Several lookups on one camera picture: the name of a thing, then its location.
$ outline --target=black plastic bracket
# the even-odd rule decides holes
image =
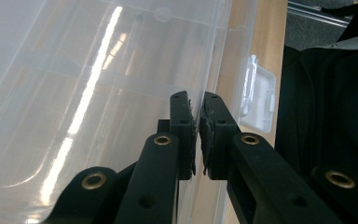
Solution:
[[[263,137],[241,132],[213,93],[205,94],[200,135],[208,176],[228,181],[240,223],[340,223]]]

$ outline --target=hole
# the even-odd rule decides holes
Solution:
[[[260,142],[258,138],[251,135],[244,135],[241,140],[248,145],[257,145]]]
[[[84,177],[81,182],[83,189],[97,189],[106,182],[106,176],[103,173],[93,173]]]
[[[345,174],[338,171],[327,171],[325,174],[330,183],[344,189],[353,189],[355,186],[354,181]]]
[[[139,204],[143,208],[150,208],[157,203],[157,197],[153,195],[144,195],[139,199]]]
[[[297,206],[297,207],[307,207],[308,206],[308,203],[307,203],[307,200],[299,195],[289,195],[289,201]]]
[[[168,145],[171,142],[171,138],[168,136],[158,136],[154,139],[155,144],[159,146],[165,146]]]

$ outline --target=clear plastic container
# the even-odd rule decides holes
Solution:
[[[222,2],[0,0],[0,223],[37,223],[81,170],[137,161],[172,94],[197,117]]]

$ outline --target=wooden surface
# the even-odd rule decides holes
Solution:
[[[246,15],[241,13],[243,4],[248,0],[233,0],[229,29],[236,29],[238,24],[244,20]],[[258,0],[257,14],[255,20],[255,32],[251,54],[255,54],[259,59],[259,64],[272,72],[277,78],[276,96],[277,102],[275,105],[275,113],[273,117],[272,131],[270,133],[259,133],[249,129],[243,129],[243,132],[258,133],[265,137],[270,144],[274,146],[276,118],[278,111],[278,99],[281,83],[282,71],[282,53],[284,43],[284,31],[286,24],[287,0]],[[235,44],[230,46],[230,38],[227,37],[225,53],[223,61],[232,62],[238,60],[234,54],[227,54],[229,50],[237,50]],[[220,74],[217,84],[217,94],[222,96],[227,105],[230,105],[233,91],[233,84],[235,77],[235,69],[232,67],[222,67],[226,74]],[[198,175],[198,189],[196,191],[195,204],[192,211],[192,223],[209,224],[209,223],[239,223],[233,211],[230,201],[227,200],[226,212],[222,213],[222,198],[227,196],[226,185],[221,181],[211,181],[208,176],[202,175],[202,165],[199,167]]]

